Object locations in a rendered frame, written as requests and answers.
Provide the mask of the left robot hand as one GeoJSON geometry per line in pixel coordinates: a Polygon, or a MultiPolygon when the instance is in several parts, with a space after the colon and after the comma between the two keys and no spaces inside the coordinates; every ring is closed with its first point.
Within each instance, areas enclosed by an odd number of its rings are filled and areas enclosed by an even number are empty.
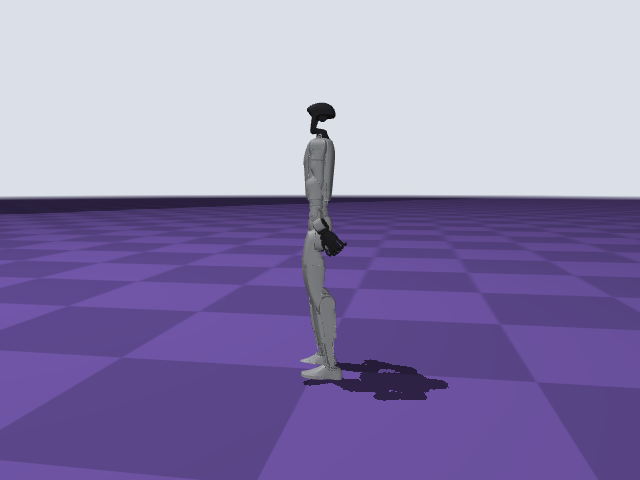
{"type": "MultiPolygon", "coordinates": [[[[321,219],[321,221],[322,221],[323,225],[325,226],[325,229],[323,229],[323,230],[321,230],[321,231],[319,231],[319,232],[318,232],[318,231],[316,231],[316,232],[317,232],[319,235],[321,235],[321,236],[320,236],[320,239],[321,239],[321,245],[322,245],[322,248],[323,248],[324,250],[326,250],[325,246],[327,246],[331,253],[335,253],[335,251],[338,251],[338,252],[339,252],[339,251],[340,251],[340,249],[343,249],[343,248],[344,248],[344,246],[346,246],[346,245],[347,245],[347,243],[343,243],[340,239],[338,239],[338,237],[337,237],[337,235],[336,235],[336,234],[334,234],[333,232],[329,231],[329,226],[328,226],[328,224],[326,223],[326,221],[325,221],[323,218],[321,219]],[[336,241],[337,241],[340,245],[342,245],[342,246],[340,246],[336,241]],[[335,246],[334,244],[335,244],[339,249],[338,249],[338,248],[336,248],[336,246],[335,246]],[[331,247],[332,247],[334,250],[333,250],[331,247]]],[[[314,227],[314,226],[313,226],[313,227],[314,227]]],[[[315,228],[314,228],[314,229],[315,229],[315,228]]]]}

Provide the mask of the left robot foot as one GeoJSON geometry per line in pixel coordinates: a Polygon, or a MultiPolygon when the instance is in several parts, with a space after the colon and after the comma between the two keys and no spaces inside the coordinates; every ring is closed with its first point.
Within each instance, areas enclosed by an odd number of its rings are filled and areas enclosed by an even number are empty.
{"type": "MultiPolygon", "coordinates": [[[[331,369],[332,368],[333,366],[331,366],[331,369]]],[[[321,365],[319,367],[316,367],[310,370],[302,371],[301,376],[307,379],[316,379],[316,380],[324,380],[324,379],[341,380],[342,371],[338,366],[335,366],[333,370],[328,370],[324,365],[321,365]]]]}

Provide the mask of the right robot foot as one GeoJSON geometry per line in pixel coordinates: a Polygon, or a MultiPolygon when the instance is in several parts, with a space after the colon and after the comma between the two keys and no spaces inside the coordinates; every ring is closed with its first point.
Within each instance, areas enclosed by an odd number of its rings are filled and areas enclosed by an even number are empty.
{"type": "MultiPolygon", "coordinates": [[[[300,361],[304,362],[304,363],[324,365],[322,356],[318,356],[317,354],[318,354],[318,352],[316,354],[314,354],[313,356],[305,358],[305,359],[302,359],[300,361]]],[[[326,364],[326,362],[325,362],[325,364],[326,364]]],[[[336,358],[334,356],[334,365],[336,365],[336,364],[337,364],[337,361],[336,361],[336,358]]]]}

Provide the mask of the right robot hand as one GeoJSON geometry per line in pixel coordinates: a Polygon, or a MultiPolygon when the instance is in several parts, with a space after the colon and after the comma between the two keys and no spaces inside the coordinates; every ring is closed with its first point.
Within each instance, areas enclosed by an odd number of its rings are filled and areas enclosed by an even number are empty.
{"type": "MultiPolygon", "coordinates": [[[[335,244],[334,244],[334,245],[335,245],[335,244]]],[[[336,245],[335,245],[335,246],[336,246],[336,245]]],[[[331,247],[331,248],[332,248],[332,247],[331,247]]],[[[338,248],[338,247],[336,246],[336,248],[338,248]]],[[[332,248],[332,249],[333,249],[333,248],[332,248]]],[[[339,248],[338,248],[338,249],[339,249],[339,248]]],[[[333,249],[333,250],[334,250],[334,249],[333,249]]],[[[324,252],[324,249],[323,249],[323,250],[321,250],[321,251],[322,251],[322,252],[324,252]]],[[[340,251],[339,251],[339,252],[341,252],[341,251],[342,251],[342,250],[340,249],[340,251]]],[[[333,256],[336,256],[336,254],[339,254],[339,252],[337,252],[337,251],[335,251],[335,254],[334,254],[334,253],[331,253],[329,249],[328,249],[328,250],[326,249],[326,250],[325,250],[325,252],[326,252],[326,254],[327,254],[328,256],[332,256],[332,255],[333,255],[333,256]],[[329,251],[329,252],[328,252],[328,251],[329,251]]]]}

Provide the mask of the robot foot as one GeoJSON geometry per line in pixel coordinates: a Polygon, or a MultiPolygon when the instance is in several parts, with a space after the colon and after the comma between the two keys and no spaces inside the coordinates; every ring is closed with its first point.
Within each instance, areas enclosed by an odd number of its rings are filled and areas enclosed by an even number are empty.
{"type": "MultiPolygon", "coordinates": [[[[305,358],[305,359],[302,359],[300,361],[304,362],[304,363],[324,365],[322,356],[318,356],[317,354],[318,354],[318,352],[316,354],[314,354],[313,356],[305,358]]],[[[326,364],[326,362],[325,362],[325,364],[326,364]]],[[[336,365],[336,364],[337,364],[337,361],[336,361],[336,358],[334,356],[334,365],[336,365]]]]}
{"type": "MultiPolygon", "coordinates": [[[[331,366],[331,369],[332,368],[333,366],[331,366]]],[[[316,380],[324,380],[324,379],[341,380],[342,371],[338,366],[335,366],[333,370],[328,370],[324,365],[321,365],[319,367],[316,367],[310,370],[302,371],[301,376],[307,379],[316,379],[316,380]]]]}

